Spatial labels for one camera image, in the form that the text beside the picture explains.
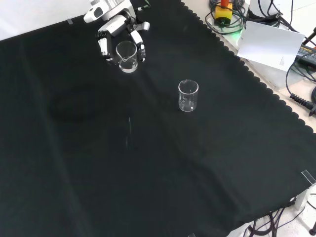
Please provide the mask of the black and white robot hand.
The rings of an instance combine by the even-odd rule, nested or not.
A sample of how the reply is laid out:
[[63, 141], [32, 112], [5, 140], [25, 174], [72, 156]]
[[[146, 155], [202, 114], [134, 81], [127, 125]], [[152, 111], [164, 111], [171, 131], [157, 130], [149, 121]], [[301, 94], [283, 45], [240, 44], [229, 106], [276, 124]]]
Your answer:
[[140, 61], [146, 60], [146, 50], [139, 31], [147, 31], [150, 23], [139, 19], [137, 14], [151, 8], [148, 1], [145, 5], [134, 8], [129, 0], [91, 0], [91, 7], [84, 15], [84, 21], [90, 23], [103, 19], [105, 24], [99, 28], [95, 37], [102, 56], [109, 63], [118, 63], [118, 57], [113, 52], [112, 38], [126, 30], [136, 44], [136, 53]]

